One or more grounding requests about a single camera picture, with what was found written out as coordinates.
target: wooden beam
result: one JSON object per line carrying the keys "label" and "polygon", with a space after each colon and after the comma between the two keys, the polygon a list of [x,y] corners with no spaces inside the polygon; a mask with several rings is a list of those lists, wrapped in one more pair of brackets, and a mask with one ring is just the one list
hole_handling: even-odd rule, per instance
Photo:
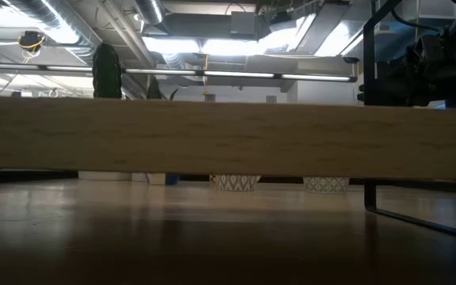
{"label": "wooden beam", "polygon": [[0,98],[0,167],[456,179],[456,110]]}

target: white wall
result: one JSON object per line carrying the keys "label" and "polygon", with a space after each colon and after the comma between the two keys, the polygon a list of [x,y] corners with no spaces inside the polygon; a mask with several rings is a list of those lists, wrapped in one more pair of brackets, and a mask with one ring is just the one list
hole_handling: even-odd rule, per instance
{"label": "white wall", "polygon": [[356,105],[355,84],[299,82],[298,101],[320,105]]}
{"label": "white wall", "polygon": [[[160,84],[159,88],[169,97],[178,88],[176,85]],[[189,86],[181,88],[175,95],[175,101],[204,101],[203,86]],[[286,103],[287,94],[281,93],[279,87],[244,87],[240,90],[232,86],[208,86],[209,94],[215,94],[216,102],[245,102],[245,103],[265,103],[267,96],[277,97],[277,103]]]}

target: ceiling light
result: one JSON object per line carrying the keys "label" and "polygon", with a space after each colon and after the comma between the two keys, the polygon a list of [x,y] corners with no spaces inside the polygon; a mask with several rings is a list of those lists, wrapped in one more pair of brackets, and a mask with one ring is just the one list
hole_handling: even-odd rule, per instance
{"label": "ceiling light", "polygon": [[339,55],[342,49],[349,44],[349,29],[346,24],[339,23],[314,54],[315,56]]}
{"label": "ceiling light", "polygon": [[196,40],[143,37],[143,42],[146,44],[149,51],[156,51],[161,54],[200,52],[200,47]]}
{"label": "ceiling light", "polygon": [[39,70],[39,67],[36,65],[28,64],[13,64],[13,63],[0,63],[0,69],[5,70]]}
{"label": "ceiling light", "polygon": [[283,74],[283,79],[331,81],[331,82],[349,82],[352,80],[351,78],[349,78],[347,76],[309,75],[309,74]]}
{"label": "ceiling light", "polygon": [[205,70],[206,76],[230,76],[230,77],[245,77],[245,78],[273,78],[274,74],[257,73],[257,72],[233,72],[233,71],[208,71]]}
{"label": "ceiling light", "polygon": [[149,70],[140,68],[127,68],[129,74],[163,74],[163,75],[195,75],[194,70]]}
{"label": "ceiling light", "polygon": [[52,71],[93,72],[92,67],[83,66],[47,66]]}
{"label": "ceiling light", "polygon": [[208,40],[202,48],[208,55],[257,55],[263,53],[255,40]]}

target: white patterned pot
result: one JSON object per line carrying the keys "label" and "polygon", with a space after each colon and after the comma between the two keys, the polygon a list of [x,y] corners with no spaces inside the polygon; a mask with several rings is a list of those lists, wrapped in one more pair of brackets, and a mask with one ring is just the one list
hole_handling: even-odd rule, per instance
{"label": "white patterned pot", "polygon": [[260,176],[251,175],[216,175],[219,190],[252,191]]}
{"label": "white patterned pot", "polygon": [[316,194],[345,194],[349,178],[343,177],[304,177],[307,190]]}

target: light fixture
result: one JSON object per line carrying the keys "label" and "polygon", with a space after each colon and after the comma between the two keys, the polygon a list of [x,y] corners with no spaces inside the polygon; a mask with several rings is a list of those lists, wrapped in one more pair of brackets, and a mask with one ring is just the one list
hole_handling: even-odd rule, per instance
{"label": "light fixture", "polygon": [[255,40],[207,40],[202,53],[208,55],[257,55],[262,53]]}
{"label": "light fixture", "polygon": [[146,44],[149,51],[156,51],[161,54],[200,52],[200,47],[196,40],[143,37],[143,42]]}
{"label": "light fixture", "polygon": [[[79,72],[85,76],[91,70],[91,66],[46,66],[34,64],[8,64],[0,63],[0,70],[38,70],[41,74],[48,71]],[[220,70],[167,70],[154,68],[127,68],[122,70],[126,74],[160,74],[160,75],[195,75],[195,76],[219,76],[219,77],[238,77],[238,78],[266,78],[266,79],[289,79],[320,82],[356,82],[356,77],[323,75],[323,74],[281,74],[281,73],[262,73],[245,71],[220,71]]]}
{"label": "light fixture", "polygon": [[28,64],[13,64],[13,63],[0,63],[0,69],[3,70],[39,70],[36,65]]}
{"label": "light fixture", "polygon": [[148,70],[140,68],[127,68],[126,72],[129,74],[164,74],[164,75],[195,75],[194,70]]}
{"label": "light fixture", "polygon": [[326,81],[326,82],[350,82],[352,78],[347,76],[313,75],[313,74],[283,74],[283,79]]}
{"label": "light fixture", "polygon": [[335,56],[339,55],[342,49],[349,44],[349,29],[346,24],[339,23],[326,38],[315,56]]}
{"label": "light fixture", "polygon": [[274,74],[257,72],[237,72],[237,71],[209,71],[205,70],[206,76],[225,76],[225,77],[245,77],[245,78],[273,78]]}
{"label": "light fixture", "polygon": [[47,68],[51,71],[93,72],[93,68],[88,66],[48,66]]}

